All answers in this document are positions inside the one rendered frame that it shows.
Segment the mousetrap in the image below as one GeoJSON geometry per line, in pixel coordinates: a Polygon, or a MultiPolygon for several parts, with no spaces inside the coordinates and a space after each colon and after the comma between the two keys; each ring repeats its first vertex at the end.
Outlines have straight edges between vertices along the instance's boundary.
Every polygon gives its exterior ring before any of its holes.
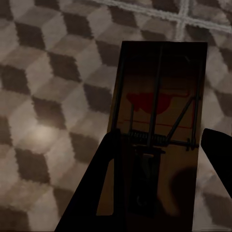
{"type": "MultiPolygon", "coordinates": [[[[128,232],[192,232],[208,42],[122,41],[107,133],[121,130],[128,232]]],[[[114,212],[114,159],[96,216],[114,212]]]]}

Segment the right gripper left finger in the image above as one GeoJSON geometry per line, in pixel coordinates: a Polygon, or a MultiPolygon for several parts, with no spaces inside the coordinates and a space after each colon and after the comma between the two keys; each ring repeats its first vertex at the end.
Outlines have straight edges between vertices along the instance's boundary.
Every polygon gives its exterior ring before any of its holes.
{"type": "Polygon", "coordinates": [[[128,232],[121,130],[107,133],[54,232],[128,232]],[[96,216],[109,162],[114,159],[114,212],[96,216]]]}

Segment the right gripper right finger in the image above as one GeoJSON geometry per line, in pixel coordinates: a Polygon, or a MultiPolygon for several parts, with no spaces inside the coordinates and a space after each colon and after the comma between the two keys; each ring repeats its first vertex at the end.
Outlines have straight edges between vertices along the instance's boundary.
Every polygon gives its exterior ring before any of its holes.
{"type": "Polygon", "coordinates": [[[232,198],[232,137],[206,128],[201,147],[232,198]]]}

